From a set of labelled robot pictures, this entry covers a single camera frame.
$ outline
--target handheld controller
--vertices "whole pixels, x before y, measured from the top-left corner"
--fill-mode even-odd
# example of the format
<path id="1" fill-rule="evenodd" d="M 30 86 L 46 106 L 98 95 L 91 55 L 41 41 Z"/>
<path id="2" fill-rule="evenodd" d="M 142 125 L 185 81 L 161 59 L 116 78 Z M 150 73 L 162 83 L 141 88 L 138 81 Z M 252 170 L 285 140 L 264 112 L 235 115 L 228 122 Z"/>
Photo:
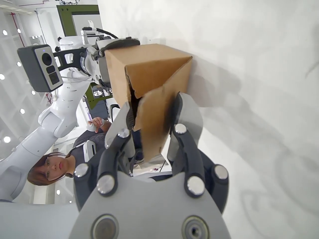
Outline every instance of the handheld controller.
<path id="1" fill-rule="evenodd" d="M 88 131 L 92 131 L 92 132 L 93 132 L 93 131 L 96 131 L 96 126 L 95 126 L 93 123 L 91 123 L 91 124 L 89 124 L 89 125 L 86 126 L 86 129 L 87 129 Z"/>

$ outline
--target open cardboard box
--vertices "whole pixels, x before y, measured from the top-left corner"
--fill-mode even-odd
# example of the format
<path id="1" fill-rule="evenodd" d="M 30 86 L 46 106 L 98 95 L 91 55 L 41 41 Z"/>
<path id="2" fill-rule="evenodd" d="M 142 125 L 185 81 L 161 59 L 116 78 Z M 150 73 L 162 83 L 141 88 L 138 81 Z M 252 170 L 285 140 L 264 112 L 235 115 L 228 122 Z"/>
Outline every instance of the open cardboard box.
<path id="1" fill-rule="evenodd" d="M 170 108 L 178 92 L 185 93 L 192 56 L 159 44 L 105 51 L 113 97 L 121 107 L 131 103 L 135 126 L 141 130 L 146 161 L 166 142 Z"/>

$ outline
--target window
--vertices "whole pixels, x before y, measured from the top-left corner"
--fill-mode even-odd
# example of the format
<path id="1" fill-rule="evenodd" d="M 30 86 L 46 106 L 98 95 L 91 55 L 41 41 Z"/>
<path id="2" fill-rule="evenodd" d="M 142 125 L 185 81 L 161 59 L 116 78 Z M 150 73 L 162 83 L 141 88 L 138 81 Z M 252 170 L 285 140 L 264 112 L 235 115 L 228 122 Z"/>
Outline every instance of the window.
<path id="1" fill-rule="evenodd" d="M 99 97 L 99 96 L 101 96 L 101 95 L 103 95 L 103 92 L 100 91 L 100 90 L 95 90 L 95 91 L 93 92 L 93 96 L 95 96 L 95 97 Z"/>

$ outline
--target green frame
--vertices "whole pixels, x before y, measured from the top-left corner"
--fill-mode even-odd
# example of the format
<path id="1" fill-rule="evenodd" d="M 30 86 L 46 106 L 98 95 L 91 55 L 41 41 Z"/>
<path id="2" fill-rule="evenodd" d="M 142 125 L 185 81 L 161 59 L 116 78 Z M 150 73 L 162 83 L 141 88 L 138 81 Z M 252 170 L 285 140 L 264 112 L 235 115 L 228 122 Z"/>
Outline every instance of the green frame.
<path id="1" fill-rule="evenodd" d="M 99 7 L 96 4 L 84 4 L 84 5 L 57 5 L 59 12 L 59 17 L 63 32 L 65 36 L 76 36 L 75 26 L 73 22 L 72 15 L 83 15 L 83 14 L 99 14 Z M 97 103 L 101 100 L 110 99 L 113 96 L 99 97 L 94 98 L 92 92 L 92 86 L 95 86 L 95 83 L 91 83 L 89 88 L 86 91 L 86 97 L 89 102 L 90 109 L 93 109 Z"/>
<path id="2" fill-rule="evenodd" d="M 99 98 L 95 98 L 93 95 L 93 91 L 92 91 L 92 87 L 96 86 L 96 83 L 91 83 L 89 88 L 87 89 L 85 95 L 86 98 L 89 102 L 89 107 L 90 109 L 94 109 L 95 106 L 97 105 L 97 103 L 99 103 L 101 100 L 106 100 L 106 99 L 110 99 L 113 97 L 113 95 L 109 95 L 106 97 L 99 97 Z"/>
<path id="3" fill-rule="evenodd" d="M 99 14 L 99 6 L 96 4 L 84 5 L 57 5 L 64 36 L 75 36 L 75 26 L 72 15 Z"/>

